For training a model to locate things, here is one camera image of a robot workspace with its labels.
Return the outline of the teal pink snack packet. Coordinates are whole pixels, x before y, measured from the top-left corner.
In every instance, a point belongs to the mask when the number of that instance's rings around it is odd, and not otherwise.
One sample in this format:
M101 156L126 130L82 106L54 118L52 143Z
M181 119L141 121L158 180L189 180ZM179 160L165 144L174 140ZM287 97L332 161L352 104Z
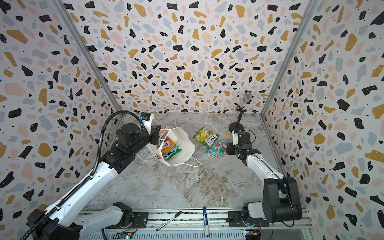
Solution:
M222 158L226 155L228 143L219 142L216 145L212 146L206 154L216 158Z

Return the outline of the yellow green snack packet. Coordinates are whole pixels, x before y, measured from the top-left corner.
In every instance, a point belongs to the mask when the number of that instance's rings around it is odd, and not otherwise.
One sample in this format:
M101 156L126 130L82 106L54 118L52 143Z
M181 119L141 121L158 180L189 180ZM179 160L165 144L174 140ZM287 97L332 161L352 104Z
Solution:
M219 139L219 134L202 127L193 137L194 140L203 144L205 147L210 148L216 140Z

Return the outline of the white paper bag red flowers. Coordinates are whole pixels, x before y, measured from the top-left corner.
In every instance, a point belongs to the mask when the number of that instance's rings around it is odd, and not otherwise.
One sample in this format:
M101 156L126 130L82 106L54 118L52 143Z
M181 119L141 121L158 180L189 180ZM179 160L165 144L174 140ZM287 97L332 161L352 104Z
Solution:
M186 165L198 168L201 162L193 158L195 145L181 127L167 126L160 130L159 142L148 144L150 154L168 167Z

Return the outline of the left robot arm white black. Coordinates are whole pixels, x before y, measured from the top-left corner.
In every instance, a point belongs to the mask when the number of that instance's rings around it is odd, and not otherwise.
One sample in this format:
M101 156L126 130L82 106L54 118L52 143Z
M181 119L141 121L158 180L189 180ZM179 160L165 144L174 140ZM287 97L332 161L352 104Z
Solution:
M117 132L114 147L101 157L101 162L74 186L65 196L46 210L34 210L28 216L29 231L22 237L26 240L80 240L110 226L120 228L136 224L132 208L122 202L97 213L80 217L84 206L111 180L121 174L133 162L136 154L148 144L159 143L160 125L144 130L136 124L125 124Z

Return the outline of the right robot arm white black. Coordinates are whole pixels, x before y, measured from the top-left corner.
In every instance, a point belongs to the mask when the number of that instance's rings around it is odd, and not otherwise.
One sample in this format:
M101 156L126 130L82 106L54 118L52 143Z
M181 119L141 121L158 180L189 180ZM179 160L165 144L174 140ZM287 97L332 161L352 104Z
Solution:
M268 223L295 222L303 216L298 184L295 178L286 177L275 170L262 156L253 149L249 133L233 134L227 155L236 156L263 181L263 196L259 202L246 203L242 209L245 225L253 225L255 220Z

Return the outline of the small wooden block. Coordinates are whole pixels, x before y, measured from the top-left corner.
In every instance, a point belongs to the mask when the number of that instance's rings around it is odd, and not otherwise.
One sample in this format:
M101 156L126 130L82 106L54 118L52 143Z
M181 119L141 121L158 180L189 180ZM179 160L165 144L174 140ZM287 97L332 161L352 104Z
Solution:
M231 138L231 134L230 134L230 132L226 131L226 132L225 132L225 135L226 135L226 137L227 137L228 139Z

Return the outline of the microphone on black stand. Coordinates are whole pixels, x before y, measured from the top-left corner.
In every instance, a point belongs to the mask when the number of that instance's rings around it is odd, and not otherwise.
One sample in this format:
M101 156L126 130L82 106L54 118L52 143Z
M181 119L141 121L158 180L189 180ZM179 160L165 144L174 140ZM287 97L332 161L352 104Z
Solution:
M233 122L229 125L229 132L231 134L233 133L238 133L238 132L243 132L244 131L244 126L240 123L242 119L243 113L246 111L244 110L245 106L247 105L248 102L252 100L252 94L251 93L245 93L243 96L243 99L241 102L237 105L236 110L239 112L238 118L236 122Z

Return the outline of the right circuit board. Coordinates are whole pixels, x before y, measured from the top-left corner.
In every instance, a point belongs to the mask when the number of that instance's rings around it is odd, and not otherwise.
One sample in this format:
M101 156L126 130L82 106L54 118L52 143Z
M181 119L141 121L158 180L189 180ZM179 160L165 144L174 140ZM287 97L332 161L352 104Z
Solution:
M245 231L246 240L260 240L261 239L261 231L259 230L249 230Z

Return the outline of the circuit board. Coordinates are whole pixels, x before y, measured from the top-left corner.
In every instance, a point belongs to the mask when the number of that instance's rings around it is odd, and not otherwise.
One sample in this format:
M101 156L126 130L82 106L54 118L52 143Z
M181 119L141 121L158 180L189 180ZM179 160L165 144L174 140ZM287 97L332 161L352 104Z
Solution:
M259 230L249 230L245 231L246 240L260 240L261 239L261 231Z
M113 235L113 240L132 240L134 238L135 232L124 231L117 232Z

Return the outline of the blue white marker pen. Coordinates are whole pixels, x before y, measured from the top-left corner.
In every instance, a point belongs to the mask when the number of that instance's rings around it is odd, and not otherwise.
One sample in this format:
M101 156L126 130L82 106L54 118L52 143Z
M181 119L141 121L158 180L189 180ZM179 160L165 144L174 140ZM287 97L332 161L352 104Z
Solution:
M207 208L206 207L203 207L203 220L204 220L205 237L208 237L210 235L210 233L209 233L208 215L207 215Z

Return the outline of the left circuit board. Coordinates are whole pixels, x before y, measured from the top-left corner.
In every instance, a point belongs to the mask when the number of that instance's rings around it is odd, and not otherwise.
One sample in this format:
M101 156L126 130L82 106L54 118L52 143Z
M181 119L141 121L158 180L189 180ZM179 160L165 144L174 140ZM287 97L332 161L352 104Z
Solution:
M113 235L113 240L132 240L134 238L135 232L124 231L117 232Z

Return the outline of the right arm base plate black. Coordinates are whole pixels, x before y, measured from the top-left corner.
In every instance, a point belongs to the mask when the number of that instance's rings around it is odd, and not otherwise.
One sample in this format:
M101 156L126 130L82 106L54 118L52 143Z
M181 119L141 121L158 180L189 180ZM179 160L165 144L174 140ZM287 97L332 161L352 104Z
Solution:
M270 223L262 218L251 218L248 214L242 211L229 211L226 221L230 228L258 228L269 227Z

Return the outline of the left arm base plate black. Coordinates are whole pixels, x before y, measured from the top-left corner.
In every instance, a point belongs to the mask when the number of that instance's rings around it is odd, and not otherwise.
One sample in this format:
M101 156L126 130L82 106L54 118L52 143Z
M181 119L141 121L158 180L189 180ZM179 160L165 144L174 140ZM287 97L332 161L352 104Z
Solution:
M149 218L148 212L131 212L124 214L120 222L107 229L136 230L145 229Z

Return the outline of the aluminium mounting rail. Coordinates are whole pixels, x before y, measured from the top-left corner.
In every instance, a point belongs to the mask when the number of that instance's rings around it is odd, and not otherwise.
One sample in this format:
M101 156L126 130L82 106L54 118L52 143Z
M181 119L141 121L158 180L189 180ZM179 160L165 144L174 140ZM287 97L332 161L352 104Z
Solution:
M81 211L79 216L86 217L101 210ZM133 240L245 240L245 231L261 231L261 240L315 240L316 233L306 211L303 217L295 222L270 223L269 227L230 228L226 221L229 211L242 211L234 208L207 208L209 233L205 237L203 208L181 209L183 213L158 232L156 229L172 218L177 209L134 210L148 212L149 218L145 229L122 230L107 229L92 233L82 240L113 240L117 232L135 232Z

